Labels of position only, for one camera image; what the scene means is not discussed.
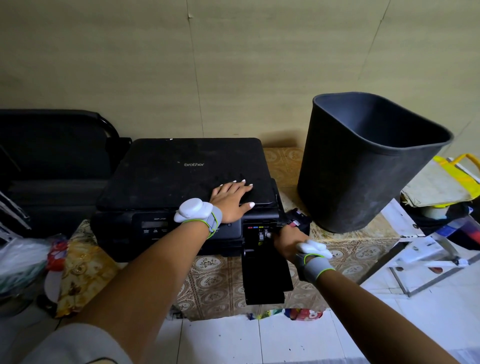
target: wearable device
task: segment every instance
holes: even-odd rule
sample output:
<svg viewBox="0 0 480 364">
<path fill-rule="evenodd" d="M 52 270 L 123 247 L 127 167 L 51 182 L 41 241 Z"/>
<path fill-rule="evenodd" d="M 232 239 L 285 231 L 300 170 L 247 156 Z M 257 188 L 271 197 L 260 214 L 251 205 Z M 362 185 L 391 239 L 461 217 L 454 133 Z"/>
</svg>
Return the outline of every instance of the wearable device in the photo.
<svg viewBox="0 0 480 364">
<path fill-rule="evenodd" d="M 211 238 L 222 222 L 222 211 L 209 202 L 200 198 L 191 198 L 182 203 L 173 217 L 175 222 L 184 223 L 187 221 L 202 221 L 208 226 Z"/>
<path fill-rule="evenodd" d="M 295 267 L 297 267 L 300 280 L 315 284 L 318 276 L 323 272 L 330 269 L 335 270 L 328 262 L 333 255 L 325 244 L 306 240 L 304 243 L 298 243 L 296 247 L 299 252 L 295 255 Z M 314 258 L 305 263 L 309 256 Z"/>
</svg>

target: scanner lid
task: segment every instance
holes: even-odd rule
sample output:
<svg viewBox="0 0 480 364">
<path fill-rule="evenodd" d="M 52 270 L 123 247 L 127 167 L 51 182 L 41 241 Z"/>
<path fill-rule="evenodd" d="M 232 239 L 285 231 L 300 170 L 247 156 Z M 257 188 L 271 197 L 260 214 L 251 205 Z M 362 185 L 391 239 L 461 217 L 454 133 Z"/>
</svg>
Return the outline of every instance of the scanner lid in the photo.
<svg viewBox="0 0 480 364">
<path fill-rule="evenodd" d="M 256 138 L 137 139 L 97 200 L 99 210 L 178 208 L 233 180 L 253 183 L 241 203 L 273 206 L 275 194 Z"/>
</svg>

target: black printer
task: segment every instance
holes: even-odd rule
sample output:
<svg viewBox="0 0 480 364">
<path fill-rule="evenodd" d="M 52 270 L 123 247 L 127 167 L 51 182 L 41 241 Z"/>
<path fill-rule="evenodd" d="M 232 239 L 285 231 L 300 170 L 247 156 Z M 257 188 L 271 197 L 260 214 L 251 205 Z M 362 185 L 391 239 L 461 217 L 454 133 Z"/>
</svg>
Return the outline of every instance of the black printer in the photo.
<svg viewBox="0 0 480 364">
<path fill-rule="evenodd" d="M 288 264 L 266 235 L 286 217 L 256 138 L 135 140 L 97 200 L 92 231 L 115 261 L 129 262 L 178 226 L 173 217 L 182 202 L 209 201 L 213 188 L 243 179 L 253 189 L 241 203 L 255 207 L 221 224 L 198 254 L 241 256 L 247 304 L 283 303 L 283 292 L 293 289 Z"/>
</svg>

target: white tile floor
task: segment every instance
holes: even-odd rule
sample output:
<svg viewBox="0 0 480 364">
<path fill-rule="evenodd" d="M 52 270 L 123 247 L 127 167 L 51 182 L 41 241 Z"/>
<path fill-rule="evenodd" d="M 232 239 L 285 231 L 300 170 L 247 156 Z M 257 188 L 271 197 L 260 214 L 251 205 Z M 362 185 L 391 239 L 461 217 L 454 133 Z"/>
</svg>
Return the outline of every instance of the white tile floor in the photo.
<svg viewBox="0 0 480 364">
<path fill-rule="evenodd" d="M 416 276 L 405 283 L 415 285 L 422 279 Z M 480 262 L 412 298 L 399 294 L 386 268 L 363 287 L 444 348 L 480 347 Z M 8 320 L 8 325 L 0 324 L 0 362 L 17 363 L 55 325 L 55 320 L 35 309 Z M 243 316 L 166 321 L 148 364 L 289 363 L 345 357 L 362 354 L 335 314 L 327 310 L 312 322 L 290 321 L 284 315 L 260 321 Z"/>
</svg>

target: black trash can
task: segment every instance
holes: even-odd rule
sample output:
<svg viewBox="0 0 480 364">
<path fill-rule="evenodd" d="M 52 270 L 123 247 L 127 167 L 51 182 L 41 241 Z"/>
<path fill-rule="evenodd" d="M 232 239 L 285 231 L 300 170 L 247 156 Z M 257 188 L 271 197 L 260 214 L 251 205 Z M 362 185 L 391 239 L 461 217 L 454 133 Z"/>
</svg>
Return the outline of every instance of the black trash can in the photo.
<svg viewBox="0 0 480 364">
<path fill-rule="evenodd" d="M 323 229 L 362 229 L 453 140 L 452 133 L 378 95 L 318 95 L 299 196 Z"/>
</svg>

